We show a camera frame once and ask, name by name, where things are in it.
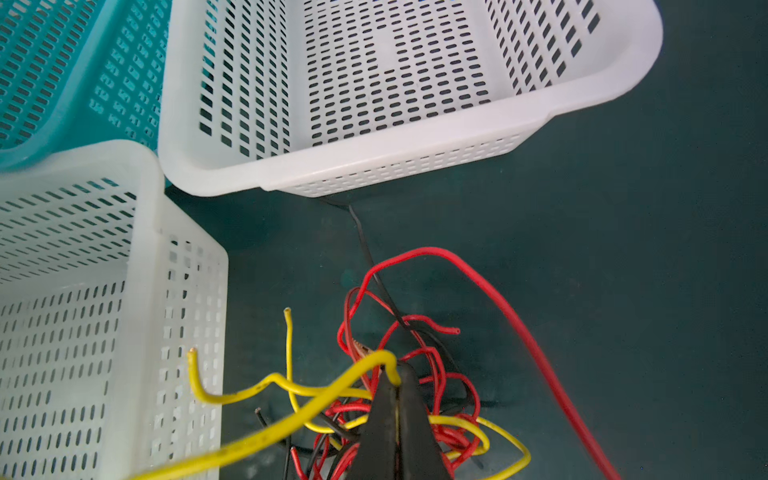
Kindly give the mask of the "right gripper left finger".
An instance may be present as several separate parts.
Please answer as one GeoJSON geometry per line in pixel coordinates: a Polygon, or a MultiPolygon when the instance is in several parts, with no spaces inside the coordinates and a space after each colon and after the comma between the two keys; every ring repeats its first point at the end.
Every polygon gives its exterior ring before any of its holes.
{"type": "Polygon", "coordinates": [[[395,480],[398,476],[397,388],[382,374],[359,448],[346,478],[395,480]]]}

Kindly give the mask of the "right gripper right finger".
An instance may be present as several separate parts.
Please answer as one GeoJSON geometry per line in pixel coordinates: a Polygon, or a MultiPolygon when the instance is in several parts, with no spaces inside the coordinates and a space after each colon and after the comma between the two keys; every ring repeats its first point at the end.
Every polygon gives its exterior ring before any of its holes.
{"type": "Polygon", "coordinates": [[[398,479],[450,480],[451,474],[434,437],[426,405],[419,391],[418,376],[406,363],[397,371],[398,479]]]}

